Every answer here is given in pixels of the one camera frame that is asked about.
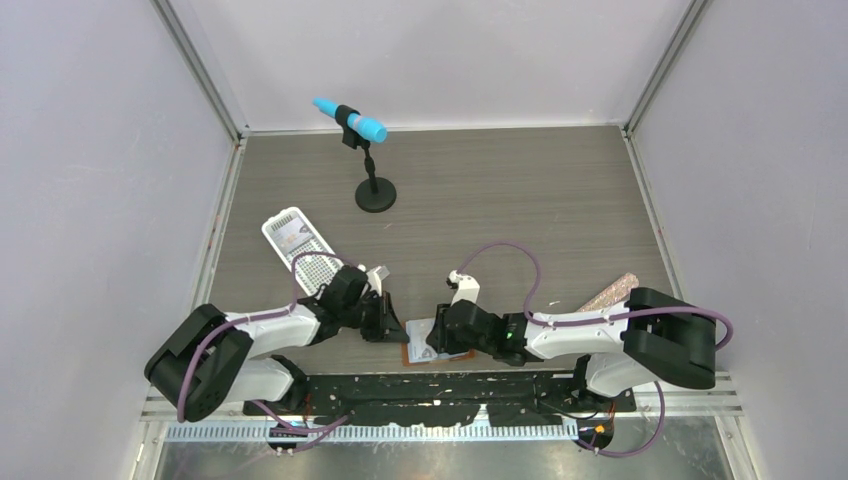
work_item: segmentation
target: microphone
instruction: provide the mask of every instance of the microphone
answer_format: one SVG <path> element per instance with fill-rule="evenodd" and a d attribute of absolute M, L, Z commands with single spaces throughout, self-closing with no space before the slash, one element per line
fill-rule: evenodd
<path fill-rule="evenodd" d="M 324 115 L 330 118 L 336 118 L 336 110 L 339 106 L 326 98 L 315 98 L 312 100 L 312 105 L 318 107 L 318 110 Z M 389 135 L 389 132 L 382 123 L 371 117 L 363 117 L 358 113 L 350 113 L 346 123 L 348 127 L 370 142 L 383 143 Z"/>

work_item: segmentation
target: white wall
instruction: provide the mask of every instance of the white wall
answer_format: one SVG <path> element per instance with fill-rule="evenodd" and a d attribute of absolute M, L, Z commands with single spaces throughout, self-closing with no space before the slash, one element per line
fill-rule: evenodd
<path fill-rule="evenodd" d="M 623 123 L 689 0 L 186 2 L 256 131 Z"/>
<path fill-rule="evenodd" d="M 232 145 L 144 0 L 0 2 L 0 478 L 114 480 Z"/>
<path fill-rule="evenodd" d="M 845 478 L 848 3 L 713 2 L 636 133 L 665 238 L 779 479 Z"/>

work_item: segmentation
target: wooden tabletop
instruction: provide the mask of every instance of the wooden tabletop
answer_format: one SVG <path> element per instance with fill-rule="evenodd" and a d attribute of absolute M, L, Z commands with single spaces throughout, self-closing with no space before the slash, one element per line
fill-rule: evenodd
<path fill-rule="evenodd" d="M 332 248 L 369 267 L 386 265 L 384 288 L 401 321 L 433 317 L 449 302 L 448 272 L 479 246 L 519 242 L 541 260 L 534 311 L 565 313 L 632 272 L 670 293 L 636 178 L 619 130 L 573 127 L 392 132 L 374 145 L 377 174 L 398 190 L 388 211 L 354 203 L 366 178 L 361 151 L 338 134 L 254 136 L 247 143 L 211 302 L 249 312 L 291 301 L 291 274 L 260 227 L 299 207 Z M 491 313 L 521 311 L 534 279 L 521 252 L 498 247 L 468 268 Z M 307 373 L 509 369 L 485 355 L 404 367 L 397 344 L 369 344 L 359 332 L 280 353 Z M 560 358 L 531 368 L 573 365 Z"/>

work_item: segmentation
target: round black base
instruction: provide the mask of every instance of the round black base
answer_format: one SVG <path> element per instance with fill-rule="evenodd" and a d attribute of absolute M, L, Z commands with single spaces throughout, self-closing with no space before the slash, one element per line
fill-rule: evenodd
<path fill-rule="evenodd" d="M 368 213 L 385 212 L 397 200 L 397 190 L 392 182 L 383 177 L 377 177 L 377 193 L 371 193 L 368 180 L 356 187 L 356 205 Z"/>

